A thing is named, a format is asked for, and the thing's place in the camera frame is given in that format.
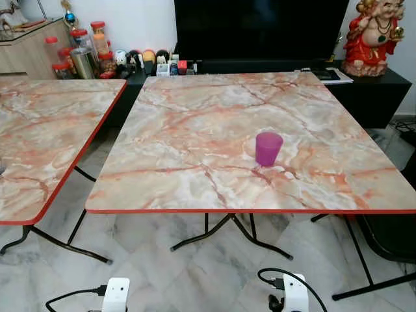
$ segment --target marble-pattern tabletop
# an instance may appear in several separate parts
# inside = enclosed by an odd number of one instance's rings
[[[279,133],[274,166],[255,136]],[[415,213],[416,192],[312,73],[147,79],[90,213]]]
[[[0,224],[43,217],[124,87],[0,80]]]

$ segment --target black metal table leg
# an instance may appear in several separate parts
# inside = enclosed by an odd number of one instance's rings
[[[241,224],[240,220],[235,215],[233,215],[233,218],[232,219],[233,219],[234,223],[239,227],[240,231],[242,231],[242,233],[244,234],[244,236],[250,242],[252,242],[253,244],[256,244],[256,245],[258,245],[260,247],[263,247],[263,248],[266,248],[266,249],[270,249],[273,252],[277,252],[277,253],[281,254],[282,256],[284,256],[285,258],[287,258],[289,260],[293,260],[293,256],[292,255],[289,255],[287,252],[283,251],[282,249],[280,249],[278,247],[275,247],[273,245],[266,244],[265,242],[261,242],[260,240],[257,240],[255,238],[253,238],[252,236],[250,236],[250,234],[245,229],[244,225]]]
[[[205,233],[208,233],[208,214],[205,214]]]
[[[91,175],[89,175],[88,173],[86,173],[84,170],[82,170],[81,168],[79,168],[78,166],[75,166],[73,168],[76,172],[80,173],[81,175],[83,175],[84,177],[86,177],[88,180],[95,182],[97,181],[96,178],[92,177]]]
[[[327,214],[324,214],[324,213],[322,213],[322,214],[318,214],[317,216],[314,216],[312,219],[311,219],[311,221],[312,222],[316,222],[316,221],[318,221],[318,220],[320,220],[320,219],[322,219],[322,218],[324,218],[325,216],[327,216]]]
[[[92,177],[91,175],[89,175],[88,173],[86,173],[84,170],[82,170],[82,169],[81,169],[81,168],[79,168],[78,166],[75,166],[75,167],[74,167],[74,170],[75,170],[76,172],[80,173],[82,176],[84,176],[85,178],[87,178],[88,180],[90,180],[90,181],[92,181],[92,182],[96,182],[96,181],[97,181],[97,179],[96,179],[96,178]],[[70,245],[70,244],[72,243],[72,241],[73,241],[73,239],[74,239],[75,235],[77,234],[78,229],[79,229],[79,227],[81,226],[81,223],[82,223],[82,222],[83,222],[83,220],[84,220],[85,214],[86,214],[86,210],[84,209],[84,210],[82,211],[81,215],[79,216],[78,221],[77,221],[77,223],[76,223],[76,225],[75,225],[74,229],[72,230],[72,233],[71,233],[71,235],[70,235],[70,237],[69,237],[69,239],[68,239],[68,241],[67,241],[67,244],[68,244],[68,245]]]
[[[106,263],[108,265],[110,265],[112,263],[112,260],[107,259],[107,258],[105,258],[105,257],[103,257],[101,255],[98,255],[98,254],[94,253],[94,252],[90,252],[88,250],[80,249],[80,248],[77,248],[77,247],[73,247],[73,246],[71,246],[69,244],[65,244],[64,242],[61,242],[61,241],[57,240],[56,238],[54,238],[51,235],[43,232],[42,230],[38,229],[35,226],[26,226],[26,227],[28,227],[32,232],[34,232],[37,235],[41,236],[45,240],[51,242],[52,244],[58,245],[58,246],[60,246],[62,248],[65,248],[65,249],[71,251],[71,252],[77,252],[78,254],[86,255],[88,257],[97,259],[98,261],[104,262],[104,263]]]
[[[29,234],[29,232],[30,232],[30,229],[27,228],[26,226],[23,226],[23,233],[22,233],[21,239],[15,240],[14,242],[10,242],[10,243],[4,245],[3,248],[0,250],[0,255],[4,255],[6,253],[7,248],[18,245],[21,242],[24,242],[26,240],[27,235]]]
[[[356,247],[359,260],[361,261],[361,264],[363,265],[365,275],[366,275],[370,285],[374,285],[374,283],[372,281],[372,278],[371,278],[371,275],[370,275],[369,268],[368,268],[368,266],[367,266],[367,264],[364,260],[364,256],[363,256],[363,253],[361,252],[361,248],[358,245],[357,238],[354,234],[354,231],[352,231],[351,223],[350,223],[350,221],[348,220],[348,218],[346,216],[344,216],[344,220],[345,220],[346,226],[348,228],[348,231],[350,232],[352,242],[354,243],[354,246]]]
[[[70,245],[73,241],[73,238],[75,237],[75,234],[77,234],[79,227],[81,226],[82,221],[84,220],[86,214],[86,210],[84,209],[81,213],[81,215],[79,216],[79,219],[74,227],[74,229],[72,230],[72,233],[67,241],[67,244]]]
[[[231,216],[233,216],[233,215],[232,214],[227,214],[225,217],[223,217],[223,219],[221,219],[221,221],[219,221],[219,223],[215,227],[213,227],[209,231],[205,232],[205,234],[195,236],[191,239],[185,239],[185,240],[179,242],[178,244],[176,244],[175,246],[171,247],[170,251],[174,252],[175,250],[177,250],[178,248],[180,248],[184,245],[190,244],[192,242],[198,242],[202,239],[206,239],[207,237],[210,237],[212,234],[217,232],[225,223],[227,223],[227,221],[229,219],[231,219]]]
[[[353,291],[342,292],[341,294],[334,294],[332,295],[332,299],[337,301],[340,299],[357,296],[358,294],[370,293],[372,291],[377,291],[378,289],[395,286],[395,285],[406,283],[406,282],[413,281],[413,280],[416,280],[416,273],[401,276],[399,278],[389,279],[388,281],[383,281],[381,283],[372,284],[370,286],[362,287],[359,289],[354,289]]]
[[[217,232],[227,221],[229,221],[230,219],[232,219],[234,221],[234,223],[237,225],[237,227],[240,229],[240,231],[242,231],[242,233],[244,234],[244,236],[252,243],[272,250],[274,252],[277,252],[279,254],[281,254],[282,256],[286,257],[289,260],[293,260],[293,256],[289,255],[287,252],[283,251],[282,249],[275,247],[273,245],[269,245],[266,244],[265,242],[261,242],[259,240],[257,240],[257,233],[255,231],[255,224],[254,224],[254,216],[253,214],[250,214],[250,224],[251,224],[251,228],[252,228],[252,235],[251,236],[247,230],[245,229],[245,227],[241,224],[240,220],[235,216],[234,213],[229,213],[227,214],[225,217],[223,217],[223,219],[221,219],[221,221],[219,221],[219,223],[217,223],[217,225],[215,227],[213,227],[211,230],[207,230],[208,226],[207,226],[207,214],[205,214],[205,234],[202,235],[198,235],[196,237],[193,237],[191,239],[186,239],[183,240],[182,242],[176,244],[175,246],[171,247],[170,250],[172,252],[174,252],[175,250],[177,250],[178,248],[190,244],[192,242],[196,242],[196,241],[200,241],[202,239],[206,239],[207,237],[210,237],[212,234],[214,234],[215,232]]]

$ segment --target white wall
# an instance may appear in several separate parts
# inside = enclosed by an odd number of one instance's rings
[[[60,0],[41,0],[48,18],[65,14]],[[91,21],[105,21],[112,49],[173,49],[176,21],[174,0],[70,0],[80,28],[91,31]],[[21,2],[30,20],[42,18],[36,0]]]
[[[350,0],[341,26],[344,40],[335,54],[343,59],[345,36],[350,21],[358,16],[356,4]],[[41,0],[47,17],[64,15],[60,0]],[[172,49],[177,41],[174,0],[70,0],[80,26],[90,30],[90,22],[103,20],[113,49],[144,50],[147,48]],[[22,10],[30,20],[40,19],[42,13],[36,0],[22,0]],[[400,24],[405,27],[405,39],[399,43],[395,55],[389,57],[389,66],[413,83],[399,107],[399,114],[416,114],[416,0],[406,0],[406,16]]]

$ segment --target red table edge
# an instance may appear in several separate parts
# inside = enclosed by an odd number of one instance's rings
[[[105,210],[94,210],[94,209],[85,209],[89,213],[96,215],[127,215],[127,214],[150,214],[150,213],[263,213],[263,214],[283,214],[283,213],[293,213],[293,214],[327,214],[327,215],[413,215],[416,214],[416,209],[409,210],[337,210],[337,209],[282,209],[282,210],[272,210],[272,209],[105,209]]]
[[[45,202],[45,205],[42,208],[42,210],[33,219],[24,220],[24,221],[19,221],[19,220],[16,220],[16,221],[1,221],[0,220],[0,225],[2,225],[2,226],[31,226],[33,224],[38,223],[43,218],[43,216],[45,215],[45,213],[48,210],[49,206],[52,204],[52,202],[57,197],[60,189],[64,186],[67,178],[72,173],[72,170],[77,165],[79,159],[84,155],[86,149],[90,146],[90,144],[91,144],[92,140],[94,139],[95,135],[97,134],[97,132],[99,131],[99,129],[101,128],[101,126],[104,124],[104,121],[107,119],[107,117],[110,114],[112,108],[114,107],[114,105],[116,104],[116,102],[118,101],[118,99],[120,98],[120,96],[123,93],[123,91],[126,88],[126,86],[127,86],[127,81],[124,81],[123,86],[118,91],[118,93],[117,93],[116,97],[113,99],[111,105],[109,106],[109,108],[107,109],[107,111],[104,113],[102,119],[99,121],[99,123],[97,124],[96,128],[92,131],[92,134],[90,135],[90,137],[88,138],[88,140],[85,142],[84,146],[81,148],[81,150],[79,151],[79,153],[76,156],[76,158],[74,159],[74,161],[71,163],[71,165],[69,166],[69,168],[66,170],[64,176],[59,181],[57,187],[55,187],[54,191],[52,192],[52,194],[50,195],[50,197],[48,198],[48,200]]]

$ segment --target metal canister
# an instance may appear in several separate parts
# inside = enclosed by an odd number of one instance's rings
[[[77,73],[82,79],[94,79],[98,74],[98,64],[90,47],[78,47],[71,51],[71,58]]]

